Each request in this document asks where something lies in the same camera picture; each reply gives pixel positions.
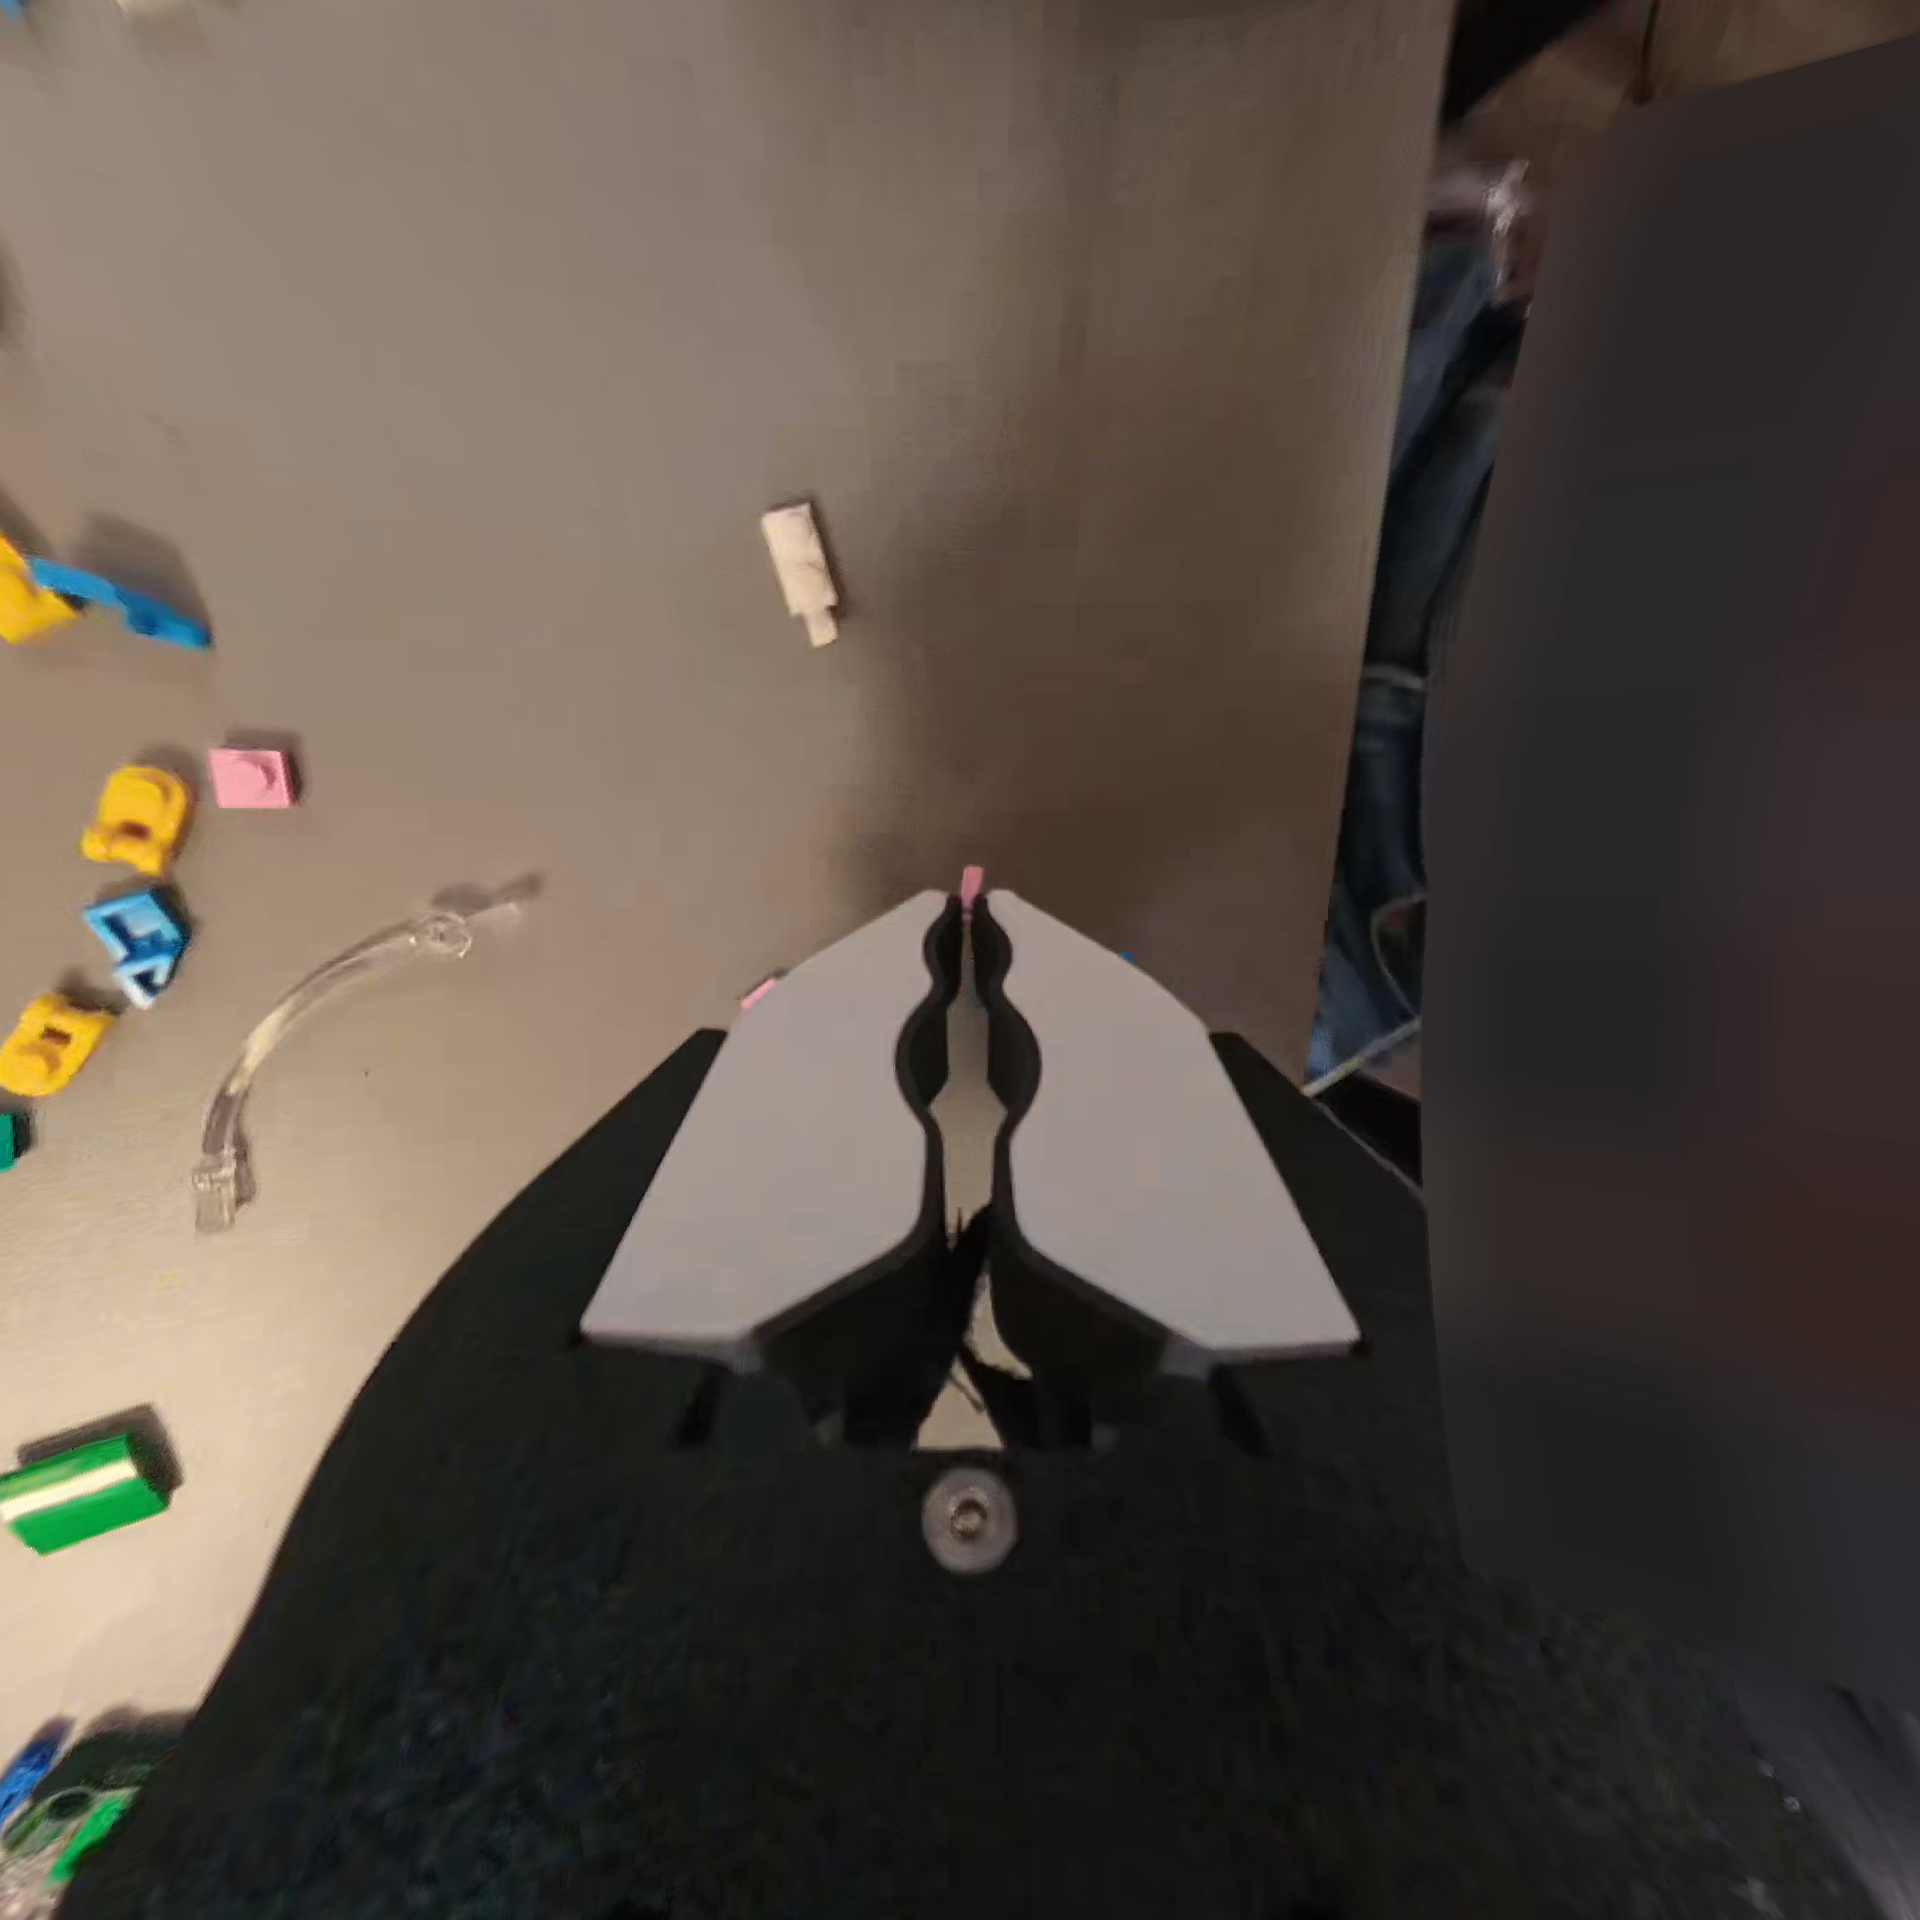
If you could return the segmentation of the green white striped lego brick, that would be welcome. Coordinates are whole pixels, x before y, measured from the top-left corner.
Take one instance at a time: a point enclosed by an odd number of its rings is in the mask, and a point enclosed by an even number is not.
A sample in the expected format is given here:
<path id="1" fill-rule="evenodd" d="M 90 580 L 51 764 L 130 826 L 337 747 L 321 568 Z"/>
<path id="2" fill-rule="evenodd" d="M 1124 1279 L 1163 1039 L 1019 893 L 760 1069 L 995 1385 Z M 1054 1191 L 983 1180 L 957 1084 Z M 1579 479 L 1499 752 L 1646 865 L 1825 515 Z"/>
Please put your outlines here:
<path id="1" fill-rule="evenodd" d="M 39 1558 L 91 1543 L 168 1509 L 172 1481 L 152 1446 L 117 1431 L 2 1476 L 2 1527 Z"/>

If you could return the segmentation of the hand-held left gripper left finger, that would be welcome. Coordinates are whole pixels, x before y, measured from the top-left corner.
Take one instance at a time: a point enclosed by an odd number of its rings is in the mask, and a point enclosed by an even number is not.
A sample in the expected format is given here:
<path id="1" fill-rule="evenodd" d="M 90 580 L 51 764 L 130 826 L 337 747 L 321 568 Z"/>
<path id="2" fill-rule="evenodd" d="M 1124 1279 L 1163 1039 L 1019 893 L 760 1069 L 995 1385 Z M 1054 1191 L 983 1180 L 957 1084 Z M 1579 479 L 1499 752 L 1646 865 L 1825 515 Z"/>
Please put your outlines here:
<path id="1" fill-rule="evenodd" d="M 742 1002 L 582 1341 L 755 1371 L 782 1335 L 930 1247 L 961 935 L 961 899 L 928 888 Z"/>

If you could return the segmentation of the blue lego bracket piece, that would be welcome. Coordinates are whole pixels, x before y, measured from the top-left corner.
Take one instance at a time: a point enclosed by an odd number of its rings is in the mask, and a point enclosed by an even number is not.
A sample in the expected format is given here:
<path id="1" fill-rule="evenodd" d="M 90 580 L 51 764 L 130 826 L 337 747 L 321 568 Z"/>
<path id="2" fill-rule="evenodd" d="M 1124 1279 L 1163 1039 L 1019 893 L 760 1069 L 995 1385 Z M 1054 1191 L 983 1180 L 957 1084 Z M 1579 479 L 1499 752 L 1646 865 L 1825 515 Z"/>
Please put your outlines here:
<path id="1" fill-rule="evenodd" d="M 192 946 L 192 918 L 166 883 L 125 889 L 81 907 L 81 922 L 110 958 L 125 1002 L 146 1011 L 172 987 Z"/>

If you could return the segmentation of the pile of lego pieces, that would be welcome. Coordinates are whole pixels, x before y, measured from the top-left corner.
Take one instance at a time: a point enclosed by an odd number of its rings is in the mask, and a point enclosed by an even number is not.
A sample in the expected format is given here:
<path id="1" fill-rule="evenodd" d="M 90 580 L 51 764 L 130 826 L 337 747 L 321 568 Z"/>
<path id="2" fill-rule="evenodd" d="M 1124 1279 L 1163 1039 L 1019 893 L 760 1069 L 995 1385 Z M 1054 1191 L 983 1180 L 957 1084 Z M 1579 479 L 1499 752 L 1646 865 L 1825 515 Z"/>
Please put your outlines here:
<path id="1" fill-rule="evenodd" d="M 172 1735 L 156 1718 L 44 1718 L 6 1760 L 2 1916 L 51 1915 L 130 1815 Z"/>

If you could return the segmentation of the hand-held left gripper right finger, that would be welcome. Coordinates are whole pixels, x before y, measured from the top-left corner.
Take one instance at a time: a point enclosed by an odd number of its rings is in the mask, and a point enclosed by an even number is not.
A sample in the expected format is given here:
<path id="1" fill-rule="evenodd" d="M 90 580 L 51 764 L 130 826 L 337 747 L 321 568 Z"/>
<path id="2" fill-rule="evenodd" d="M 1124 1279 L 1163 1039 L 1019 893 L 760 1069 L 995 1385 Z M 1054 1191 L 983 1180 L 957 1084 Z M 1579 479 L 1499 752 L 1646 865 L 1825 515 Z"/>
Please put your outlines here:
<path id="1" fill-rule="evenodd" d="M 973 903 L 998 1330 L 1036 1371 L 1344 1357 L 1357 1313 L 1197 1020 L 1015 889 Z"/>

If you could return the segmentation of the yellow lego clip piece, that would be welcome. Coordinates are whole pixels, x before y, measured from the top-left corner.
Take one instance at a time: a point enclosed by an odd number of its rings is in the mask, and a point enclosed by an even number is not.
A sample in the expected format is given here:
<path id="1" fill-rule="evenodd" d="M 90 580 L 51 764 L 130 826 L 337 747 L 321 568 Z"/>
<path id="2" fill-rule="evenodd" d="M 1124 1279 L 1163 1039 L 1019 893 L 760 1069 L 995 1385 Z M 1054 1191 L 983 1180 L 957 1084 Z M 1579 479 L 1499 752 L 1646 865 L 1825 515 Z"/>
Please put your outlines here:
<path id="1" fill-rule="evenodd" d="M 35 997 L 2 1039 L 2 1090 L 17 1098 L 51 1098 L 100 1052 L 117 1011 L 63 991 Z"/>
<path id="2" fill-rule="evenodd" d="M 84 861 L 125 865 L 146 877 L 168 876 L 192 826 L 193 788 L 152 764 L 117 765 L 79 838 Z"/>

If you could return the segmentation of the blue lego plate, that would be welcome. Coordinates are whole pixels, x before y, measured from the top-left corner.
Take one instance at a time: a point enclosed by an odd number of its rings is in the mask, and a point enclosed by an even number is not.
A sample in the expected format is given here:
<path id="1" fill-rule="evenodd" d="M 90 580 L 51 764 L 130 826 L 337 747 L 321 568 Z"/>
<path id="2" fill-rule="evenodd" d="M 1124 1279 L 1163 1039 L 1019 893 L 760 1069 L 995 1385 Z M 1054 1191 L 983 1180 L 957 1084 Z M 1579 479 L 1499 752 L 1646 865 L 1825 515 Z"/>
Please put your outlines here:
<path id="1" fill-rule="evenodd" d="M 51 557 L 28 557 L 28 577 L 41 593 L 59 598 L 70 609 L 110 609 L 137 636 L 193 652 L 213 647 L 204 620 L 177 609 L 152 593 L 113 582 L 102 572 Z"/>

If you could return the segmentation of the clear curved lego tube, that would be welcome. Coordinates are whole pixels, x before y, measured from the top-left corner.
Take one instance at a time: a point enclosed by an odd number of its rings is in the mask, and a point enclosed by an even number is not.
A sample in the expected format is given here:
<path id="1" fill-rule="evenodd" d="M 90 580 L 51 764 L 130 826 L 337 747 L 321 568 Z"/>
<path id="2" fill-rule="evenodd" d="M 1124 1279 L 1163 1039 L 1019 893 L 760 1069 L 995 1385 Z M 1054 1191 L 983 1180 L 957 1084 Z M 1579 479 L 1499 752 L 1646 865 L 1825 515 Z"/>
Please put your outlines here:
<path id="1" fill-rule="evenodd" d="M 206 1104 L 198 1153 L 189 1173 L 193 1233 L 226 1235 L 256 1201 L 247 1108 L 261 1073 L 292 1033 L 323 1007 L 379 980 L 464 962 L 474 946 L 517 922 L 544 889 L 540 872 L 520 872 L 498 884 L 453 883 L 417 912 L 373 929 L 302 972 L 277 993 L 244 1037 Z"/>

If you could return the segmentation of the white lego pin piece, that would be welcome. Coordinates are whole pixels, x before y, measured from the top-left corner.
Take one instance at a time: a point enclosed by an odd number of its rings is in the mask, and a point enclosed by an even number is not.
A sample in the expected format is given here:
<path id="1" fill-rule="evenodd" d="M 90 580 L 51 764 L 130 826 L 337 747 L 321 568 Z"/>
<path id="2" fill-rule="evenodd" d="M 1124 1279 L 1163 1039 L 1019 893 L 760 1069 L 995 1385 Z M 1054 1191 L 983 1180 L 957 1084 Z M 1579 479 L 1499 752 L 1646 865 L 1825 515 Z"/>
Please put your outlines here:
<path id="1" fill-rule="evenodd" d="M 814 502 L 799 497 L 760 515 L 760 532 L 775 568 L 783 609 L 814 650 L 839 636 L 841 588 L 829 559 Z"/>

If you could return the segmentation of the person's jeans leg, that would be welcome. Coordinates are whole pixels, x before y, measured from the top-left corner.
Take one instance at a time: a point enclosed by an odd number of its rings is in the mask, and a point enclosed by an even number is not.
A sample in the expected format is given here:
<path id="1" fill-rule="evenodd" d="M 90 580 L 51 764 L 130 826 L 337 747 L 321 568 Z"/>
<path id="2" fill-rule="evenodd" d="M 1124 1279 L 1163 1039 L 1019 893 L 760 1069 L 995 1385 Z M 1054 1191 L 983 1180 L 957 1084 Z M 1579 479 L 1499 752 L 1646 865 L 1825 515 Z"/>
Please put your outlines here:
<path id="1" fill-rule="evenodd" d="M 1429 718 L 1501 444 L 1525 308 L 1481 227 L 1424 241 L 1400 381 L 1308 1078 L 1366 1069 L 1424 1017 Z"/>

